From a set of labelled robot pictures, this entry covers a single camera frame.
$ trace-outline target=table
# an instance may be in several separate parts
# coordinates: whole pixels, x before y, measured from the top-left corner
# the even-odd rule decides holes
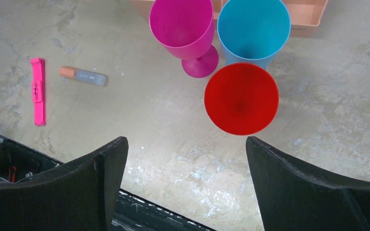
[[[33,123],[34,57],[46,60],[44,127]],[[61,78],[64,65],[108,84]],[[370,181],[370,1],[330,1],[313,38],[290,38],[268,71],[280,106],[256,136]],[[218,230],[263,230],[246,137],[210,121],[208,80],[186,76],[126,0],[0,0],[0,134],[65,162],[126,136],[122,188]]]

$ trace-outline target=pink cup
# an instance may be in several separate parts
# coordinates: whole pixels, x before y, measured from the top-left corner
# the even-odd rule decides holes
[[[192,77],[213,73],[219,63],[212,45],[215,33],[211,0],[155,0],[149,26],[155,38]]]

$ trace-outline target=goblet base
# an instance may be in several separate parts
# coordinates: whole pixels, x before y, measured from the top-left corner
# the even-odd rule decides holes
[[[182,60],[182,68],[191,77],[203,78],[212,74],[218,63],[218,51],[211,45],[202,57],[193,60]]]

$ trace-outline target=orange cap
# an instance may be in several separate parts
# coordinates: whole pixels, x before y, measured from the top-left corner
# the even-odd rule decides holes
[[[70,66],[62,66],[59,70],[59,73],[60,73],[60,76],[63,76],[66,78],[74,78],[74,75],[76,74],[76,69]]]

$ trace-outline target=pink utility knife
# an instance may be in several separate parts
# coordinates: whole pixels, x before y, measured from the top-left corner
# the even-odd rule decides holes
[[[44,59],[31,59],[30,64],[33,67],[32,101],[35,104],[35,125],[43,126],[46,124]]]

